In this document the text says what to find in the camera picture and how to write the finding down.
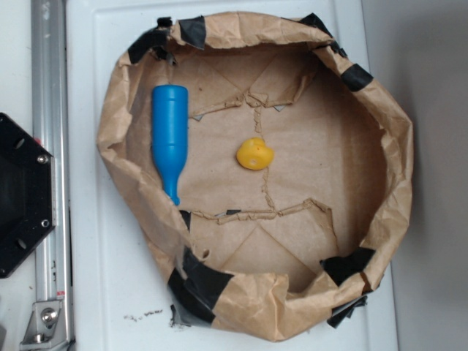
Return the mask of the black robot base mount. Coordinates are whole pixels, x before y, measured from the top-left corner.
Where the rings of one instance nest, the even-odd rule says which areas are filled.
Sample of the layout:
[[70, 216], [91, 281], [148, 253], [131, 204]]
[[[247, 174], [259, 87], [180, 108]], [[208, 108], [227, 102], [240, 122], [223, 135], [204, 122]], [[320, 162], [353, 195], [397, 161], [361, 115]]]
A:
[[6, 279], [55, 227], [53, 156], [1, 114], [1, 278]]

